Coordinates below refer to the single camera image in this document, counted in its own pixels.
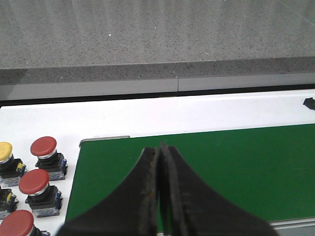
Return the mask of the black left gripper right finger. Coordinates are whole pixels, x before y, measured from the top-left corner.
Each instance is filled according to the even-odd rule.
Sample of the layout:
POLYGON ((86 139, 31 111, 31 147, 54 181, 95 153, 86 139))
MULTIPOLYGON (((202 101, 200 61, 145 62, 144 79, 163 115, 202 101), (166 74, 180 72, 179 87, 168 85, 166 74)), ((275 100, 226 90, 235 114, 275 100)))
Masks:
POLYGON ((160 211, 172 236, 275 236, 264 220, 212 189, 187 164, 175 146, 160 144, 160 211))

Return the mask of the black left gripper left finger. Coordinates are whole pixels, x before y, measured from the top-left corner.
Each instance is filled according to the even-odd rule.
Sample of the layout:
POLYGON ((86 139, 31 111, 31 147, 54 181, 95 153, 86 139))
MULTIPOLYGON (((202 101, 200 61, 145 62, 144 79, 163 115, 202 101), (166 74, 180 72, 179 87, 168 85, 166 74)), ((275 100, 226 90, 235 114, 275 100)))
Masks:
POLYGON ((124 181, 99 204, 67 221, 59 236, 155 236, 159 151, 145 147, 124 181))

